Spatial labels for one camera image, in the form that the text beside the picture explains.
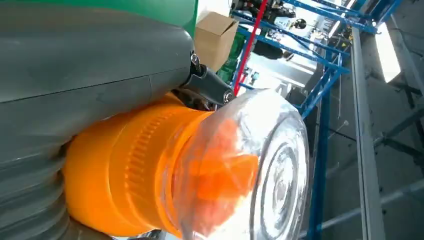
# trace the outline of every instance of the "gray machine housing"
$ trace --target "gray machine housing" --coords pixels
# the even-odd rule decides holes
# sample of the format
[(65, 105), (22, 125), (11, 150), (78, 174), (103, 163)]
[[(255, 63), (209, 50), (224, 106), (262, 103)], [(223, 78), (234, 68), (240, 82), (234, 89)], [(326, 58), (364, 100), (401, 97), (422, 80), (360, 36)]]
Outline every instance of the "gray machine housing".
[(0, 238), (108, 239), (70, 221), (73, 136), (183, 85), (182, 28), (101, 8), (0, 3)]

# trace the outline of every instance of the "bolt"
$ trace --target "bolt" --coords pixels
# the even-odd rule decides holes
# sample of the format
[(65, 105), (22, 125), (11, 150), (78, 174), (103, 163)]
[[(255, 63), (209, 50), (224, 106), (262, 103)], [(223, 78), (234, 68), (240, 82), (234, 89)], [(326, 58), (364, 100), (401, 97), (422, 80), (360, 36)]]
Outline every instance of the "bolt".
[(191, 62), (192, 62), (193, 64), (198, 64), (198, 63), (199, 63), (199, 57), (198, 57), (195, 53), (193, 53), (193, 54), (191, 55)]
[(233, 92), (231, 90), (228, 90), (226, 93), (224, 93), (224, 104), (229, 103), (231, 100), (233, 100)]

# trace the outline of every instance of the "cardboard box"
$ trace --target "cardboard box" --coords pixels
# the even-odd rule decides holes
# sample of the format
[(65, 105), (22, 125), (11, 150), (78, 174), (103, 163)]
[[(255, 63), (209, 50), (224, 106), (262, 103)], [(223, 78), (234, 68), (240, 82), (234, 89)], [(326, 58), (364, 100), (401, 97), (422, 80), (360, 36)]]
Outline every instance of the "cardboard box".
[(194, 48), (200, 63), (218, 71), (228, 59), (239, 22), (210, 12), (197, 25)]

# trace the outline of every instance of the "green machine part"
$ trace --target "green machine part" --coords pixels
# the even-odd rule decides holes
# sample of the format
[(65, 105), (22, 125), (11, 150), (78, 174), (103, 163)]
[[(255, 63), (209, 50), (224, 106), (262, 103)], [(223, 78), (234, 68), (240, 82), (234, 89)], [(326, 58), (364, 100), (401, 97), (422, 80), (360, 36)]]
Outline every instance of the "green machine part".
[(218, 76), (224, 81), (224, 83), (228, 85), (233, 80), (233, 76), (237, 69), (237, 63), (239, 62), (238, 58), (240, 54), (242, 53), (245, 40), (246, 38), (242, 34), (240, 33), (235, 34), (228, 59), (217, 72)]
[(183, 27), (195, 35), (198, 0), (16, 0), (121, 10)]

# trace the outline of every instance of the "red pole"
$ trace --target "red pole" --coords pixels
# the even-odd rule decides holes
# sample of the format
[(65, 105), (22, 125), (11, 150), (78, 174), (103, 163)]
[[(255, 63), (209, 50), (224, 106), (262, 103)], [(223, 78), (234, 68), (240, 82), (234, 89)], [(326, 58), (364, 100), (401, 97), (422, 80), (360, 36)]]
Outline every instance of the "red pole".
[(239, 90), (240, 90), (240, 83), (244, 83), (245, 82), (245, 79), (246, 79), (246, 77), (247, 77), (247, 75), (246, 74), (243, 74), (243, 77), (241, 78), (241, 81), (238, 83), (238, 85), (237, 85), (237, 90), (236, 89), (234, 89), (234, 92), (236, 93), (238, 93), (239, 92)]
[(267, 6), (268, 0), (262, 0), (262, 3), (259, 8), (259, 13), (257, 14), (256, 21), (254, 22), (253, 31), (250, 34), (249, 40), (247, 41), (247, 47), (246, 52), (244, 53), (244, 57), (241, 60), (240, 68), (237, 72), (237, 79), (235, 80), (235, 86), (234, 86), (234, 95), (237, 96), (237, 93), (239, 92), (239, 84), (240, 84), (240, 78), (242, 76), (243, 71), (245, 70), (246, 61), (248, 60), (249, 53), (251, 52), (251, 47), (253, 43), (253, 39), (255, 39), (256, 35), (256, 29), (258, 29), (259, 24), (261, 23), (261, 19), (264, 16), (264, 12)]

